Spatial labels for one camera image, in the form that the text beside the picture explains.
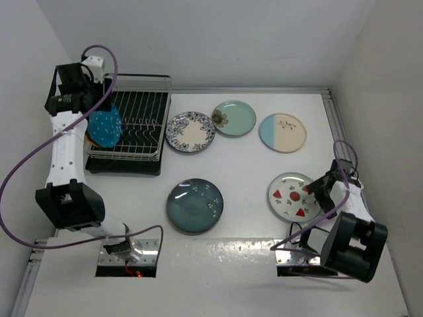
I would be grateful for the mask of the blue polka dot plate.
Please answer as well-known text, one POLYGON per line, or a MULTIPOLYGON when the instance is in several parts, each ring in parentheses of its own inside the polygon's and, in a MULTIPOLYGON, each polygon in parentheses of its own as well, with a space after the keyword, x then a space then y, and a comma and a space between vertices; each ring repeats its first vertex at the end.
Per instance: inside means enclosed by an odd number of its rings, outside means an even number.
POLYGON ((87 135, 99 147, 113 148, 119 142, 121 133, 122 119, 113 103, 110 111, 95 111, 90 114, 87 135))

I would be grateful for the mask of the white watermelon plate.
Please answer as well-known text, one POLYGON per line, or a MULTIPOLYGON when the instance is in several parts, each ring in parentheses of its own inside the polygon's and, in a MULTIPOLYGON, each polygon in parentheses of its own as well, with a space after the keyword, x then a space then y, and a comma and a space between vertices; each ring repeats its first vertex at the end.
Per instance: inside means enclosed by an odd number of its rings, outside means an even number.
POLYGON ((308 223, 321 213, 315 196, 309 195, 306 185, 312 178, 298 173, 286 172, 277 176, 268 188, 270 206, 287 222, 308 223))

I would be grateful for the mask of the yellow plate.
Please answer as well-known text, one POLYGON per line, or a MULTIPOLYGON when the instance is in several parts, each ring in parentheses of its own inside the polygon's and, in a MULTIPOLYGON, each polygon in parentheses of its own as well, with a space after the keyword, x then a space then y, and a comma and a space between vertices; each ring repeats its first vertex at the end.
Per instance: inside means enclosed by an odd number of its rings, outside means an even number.
POLYGON ((85 141, 94 147, 99 147, 99 145, 95 141, 92 140, 92 138, 89 136, 87 132, 85 133, 85 141))

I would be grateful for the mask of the cream and blue plate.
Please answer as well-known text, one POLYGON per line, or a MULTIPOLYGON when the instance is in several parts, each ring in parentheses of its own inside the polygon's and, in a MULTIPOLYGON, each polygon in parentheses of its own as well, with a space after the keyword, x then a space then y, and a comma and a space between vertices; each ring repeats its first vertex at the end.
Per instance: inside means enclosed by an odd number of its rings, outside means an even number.
POLYGON ((269 148, 279 153, 293 153, 300 150, 307 140, 303 123, 289 114, 271 114, 259 126, 259 136, 269 148))

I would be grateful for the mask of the mint green flower plate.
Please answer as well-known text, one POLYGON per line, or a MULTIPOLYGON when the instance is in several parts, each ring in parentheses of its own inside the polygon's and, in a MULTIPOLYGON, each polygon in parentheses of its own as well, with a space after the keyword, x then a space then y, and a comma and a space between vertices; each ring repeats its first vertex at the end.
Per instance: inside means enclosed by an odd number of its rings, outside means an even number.
POLYGON ((228 100, 215 107, 211 120, 222 134, 240 137, 254 128, 256 113, 246 102, 228 100))

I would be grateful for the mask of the dark teal blossom plate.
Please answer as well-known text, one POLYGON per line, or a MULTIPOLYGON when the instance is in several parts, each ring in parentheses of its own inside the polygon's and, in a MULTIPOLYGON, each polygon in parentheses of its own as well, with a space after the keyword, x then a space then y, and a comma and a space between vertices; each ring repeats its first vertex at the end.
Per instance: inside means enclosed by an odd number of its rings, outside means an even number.
POLYGON ((223 209, 220 190, 201 178, 190 178, 176 185, 166 202, 166 214, 171 224, 190 234, 200 234, 214 227, 223 209))

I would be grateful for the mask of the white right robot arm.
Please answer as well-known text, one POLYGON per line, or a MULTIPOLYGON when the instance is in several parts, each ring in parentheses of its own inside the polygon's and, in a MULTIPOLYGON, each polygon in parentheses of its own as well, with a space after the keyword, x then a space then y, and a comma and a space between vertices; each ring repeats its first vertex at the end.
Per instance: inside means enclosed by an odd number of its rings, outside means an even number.
POLYGON ((363 198, 358 171, 348 160, 334 160, 316 180, 286 172, 272 180, 268 201, 273 212, 289 223, 288 235, 271 247, 288 273, 305 275, 316 261, 316 277, 342 277, 369 283, 377 270, 388 236, 374 221, 363 198))

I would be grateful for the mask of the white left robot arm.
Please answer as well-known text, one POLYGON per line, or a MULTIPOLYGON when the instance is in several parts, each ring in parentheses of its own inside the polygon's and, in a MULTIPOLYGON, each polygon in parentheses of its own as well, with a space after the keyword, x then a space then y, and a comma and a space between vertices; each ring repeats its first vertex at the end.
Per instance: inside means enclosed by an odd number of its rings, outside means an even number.
POLYGON ((127 264, 142 257, 142 245, 130 236, 124 223, 106 214, 102 197, 86 184, 83 145, 88 127, 86 114, 103 96, 110 79, 104 60, 90 56, 80 63, 58 65, 45 109, 53 134, 50 173, 45 188, 36 190, 37 204, 57 229, 84 232, 99 238, 108 254, 127 264))

